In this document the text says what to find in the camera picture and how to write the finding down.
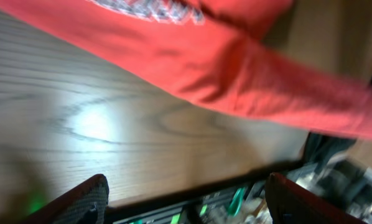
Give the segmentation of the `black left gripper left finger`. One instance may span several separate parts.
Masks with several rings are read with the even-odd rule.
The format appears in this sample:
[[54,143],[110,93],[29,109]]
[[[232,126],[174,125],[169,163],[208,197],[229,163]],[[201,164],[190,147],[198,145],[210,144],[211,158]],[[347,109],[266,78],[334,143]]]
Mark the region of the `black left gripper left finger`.
[[103,224],[109,187],[96,174],[21,220],[21,224]]

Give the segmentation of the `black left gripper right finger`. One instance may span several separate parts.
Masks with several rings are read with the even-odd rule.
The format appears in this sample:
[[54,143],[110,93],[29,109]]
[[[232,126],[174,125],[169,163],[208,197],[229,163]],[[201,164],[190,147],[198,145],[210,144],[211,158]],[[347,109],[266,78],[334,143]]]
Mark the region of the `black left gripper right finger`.
[[265,184],[273,224],[365,224],[274,172]]

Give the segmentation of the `red printed t-shirt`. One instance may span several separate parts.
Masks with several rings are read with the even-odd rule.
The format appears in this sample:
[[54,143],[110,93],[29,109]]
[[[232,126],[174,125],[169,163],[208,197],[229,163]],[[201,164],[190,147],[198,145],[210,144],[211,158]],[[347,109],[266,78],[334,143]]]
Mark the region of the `red printed t-shirt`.
[[0,0],[0,10],[197,106],[372,139],[372,87],[261,43],[290,1]]

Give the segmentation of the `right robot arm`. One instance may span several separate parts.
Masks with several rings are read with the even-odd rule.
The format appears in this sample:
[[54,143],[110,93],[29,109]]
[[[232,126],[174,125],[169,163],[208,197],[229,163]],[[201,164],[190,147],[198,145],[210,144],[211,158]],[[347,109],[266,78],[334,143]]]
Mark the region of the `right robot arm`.
[[304,146],[304,165],[287,178],[348,214],[372,223],[372,169],[335,157],[355,139],[310,133]]

